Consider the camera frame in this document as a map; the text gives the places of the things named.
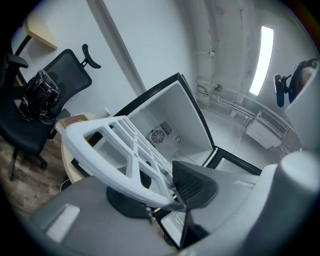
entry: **fan grille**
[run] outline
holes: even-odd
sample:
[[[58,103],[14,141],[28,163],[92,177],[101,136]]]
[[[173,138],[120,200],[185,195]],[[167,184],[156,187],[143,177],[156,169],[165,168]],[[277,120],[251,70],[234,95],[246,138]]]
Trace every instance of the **fan grille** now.
[[[155,130],[151,135],[151,140],[153,143],[159,144],[165,139],[165,133],[162,130]]]

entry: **black chair seat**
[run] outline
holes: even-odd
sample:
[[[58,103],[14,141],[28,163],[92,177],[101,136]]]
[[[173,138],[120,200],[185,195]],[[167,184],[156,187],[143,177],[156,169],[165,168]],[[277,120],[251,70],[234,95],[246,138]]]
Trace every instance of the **black chair seat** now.
[[[0,134],[17,149],[37,156],[54,125],[44,124],[35,118],[30,122],[22,119],[14,100],[21,99],[25,89],[24,86],[14,86],[0,91]]]

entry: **wall vent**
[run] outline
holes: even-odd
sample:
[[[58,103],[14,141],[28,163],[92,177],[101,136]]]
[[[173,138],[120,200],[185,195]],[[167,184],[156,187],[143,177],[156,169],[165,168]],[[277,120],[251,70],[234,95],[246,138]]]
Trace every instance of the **wall vent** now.
[[[172,128],[167,123],[167,121],[162,122],[160,124],[160,127],[162,128],[162,130],[165,132],[166,135],[169,135],[172,132]]]
[[[279,137],[284,137],[287,129],[267,112],[260,110],[257,120],[271,128]]]

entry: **black bag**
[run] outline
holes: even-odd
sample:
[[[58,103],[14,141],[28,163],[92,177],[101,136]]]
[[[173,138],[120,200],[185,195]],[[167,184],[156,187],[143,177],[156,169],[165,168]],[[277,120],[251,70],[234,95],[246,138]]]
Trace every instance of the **black bag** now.
[[[27,89],[22,99],[16,99],[22,118],[31,121],[38,118],[44,124],[53,124],[55,119],[48,116],[50,108],[59,97],[60,90],[56,83],[44,70],[38,73],[28,82]]]

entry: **air conditioner unit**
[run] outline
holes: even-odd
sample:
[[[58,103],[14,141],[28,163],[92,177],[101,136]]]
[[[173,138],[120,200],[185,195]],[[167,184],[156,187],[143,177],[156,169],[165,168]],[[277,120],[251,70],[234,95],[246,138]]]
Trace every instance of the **air conditioner unit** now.
[[[278,147],[287,130],[271,115],[261,110],[245,133],[256,140],[264,148]]]

